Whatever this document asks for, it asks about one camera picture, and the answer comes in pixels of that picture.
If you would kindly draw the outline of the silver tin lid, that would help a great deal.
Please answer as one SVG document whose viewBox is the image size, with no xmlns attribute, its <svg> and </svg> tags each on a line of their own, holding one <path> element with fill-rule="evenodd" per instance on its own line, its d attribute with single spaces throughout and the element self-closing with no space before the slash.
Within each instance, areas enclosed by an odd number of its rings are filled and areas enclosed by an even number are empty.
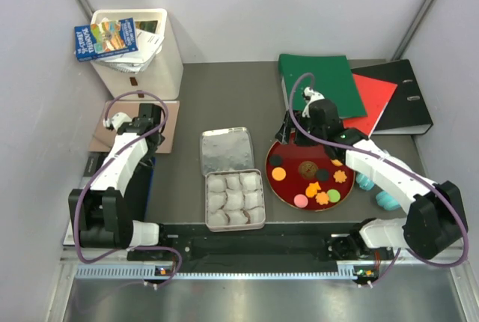
<svg viewBox="0 0 479 322">
<path fill-rule="evenodd" d="M 251 136 L 246 127 L 204 131 L 200 137 L 201 173 L 254 168 Z"/>
</svg>

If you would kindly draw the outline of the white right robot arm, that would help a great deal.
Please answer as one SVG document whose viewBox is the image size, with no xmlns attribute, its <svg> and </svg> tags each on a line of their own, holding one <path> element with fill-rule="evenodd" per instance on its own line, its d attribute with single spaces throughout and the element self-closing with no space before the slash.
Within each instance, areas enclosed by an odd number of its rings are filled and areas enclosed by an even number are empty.
<svg viewBox="0 0 479 322">
<path fill-rule="evenodd" d="M 460 265 L 469 254 L 469 238 L 459 187 L 447 180 L 434 182 L 381 150 L 356 128 L 345 128 L 335 104 L 310 100 L 303 112 L 289 109 L 276 135 L 282 144 L 322 145 L 328 156 L 363 174 L 397 201 L 406 218 L 370 219 L 351 237 L 351 253 L 368 258 L 376 248 L 407 249 L 426 264 L 456 242 L 463 243 Z"/>
</svg>

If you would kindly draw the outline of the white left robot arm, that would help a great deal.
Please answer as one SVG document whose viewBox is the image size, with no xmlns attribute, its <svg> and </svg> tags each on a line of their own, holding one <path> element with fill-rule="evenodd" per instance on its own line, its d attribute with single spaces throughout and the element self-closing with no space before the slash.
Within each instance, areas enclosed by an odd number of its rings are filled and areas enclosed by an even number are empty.
<svg viewBox="0 0 479 322">
<path fill-rule="evenodd" d="M 156 223 L 145 222 L 150 169 L 164 141 L 165 111 L 142 103 L 137 116 L 117 113 L 105 125 L 115 131 L 112 148 L 85 187 L 68 196 L 73 242 L 77 247 L 128 249 L 143 246 L 153 259 L 169 253 Z"/>
</svg>

